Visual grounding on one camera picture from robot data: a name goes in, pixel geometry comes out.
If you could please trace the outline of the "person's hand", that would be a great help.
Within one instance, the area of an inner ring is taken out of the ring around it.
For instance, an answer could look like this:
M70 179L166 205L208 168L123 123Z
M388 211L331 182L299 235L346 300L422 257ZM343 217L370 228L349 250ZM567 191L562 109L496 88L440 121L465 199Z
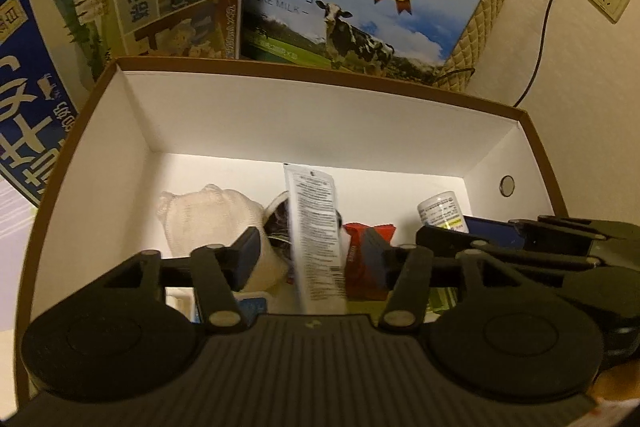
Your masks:
M626 401L640 398L640 364L631 361L601 373L588 390L596 401Z

